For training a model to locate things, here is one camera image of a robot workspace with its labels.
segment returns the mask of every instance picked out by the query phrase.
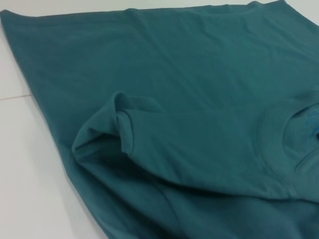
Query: teal fabric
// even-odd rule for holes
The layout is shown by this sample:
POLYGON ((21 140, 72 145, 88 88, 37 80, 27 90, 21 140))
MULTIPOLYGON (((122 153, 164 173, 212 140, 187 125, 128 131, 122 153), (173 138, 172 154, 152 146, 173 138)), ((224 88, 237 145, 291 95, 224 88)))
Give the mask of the teal fabric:
POLYGON ((319 238, 319 27, 284 0, 0 18, 110 239, 319 238))

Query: t-shirt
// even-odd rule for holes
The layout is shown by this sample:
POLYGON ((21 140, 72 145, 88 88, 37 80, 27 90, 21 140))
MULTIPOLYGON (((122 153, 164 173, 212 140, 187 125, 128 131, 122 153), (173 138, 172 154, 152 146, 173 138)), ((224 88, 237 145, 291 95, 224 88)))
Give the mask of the t-shirt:
POLYGON ((110 239, 319 238, 319 27, 284 0, 0 17, 110 239))

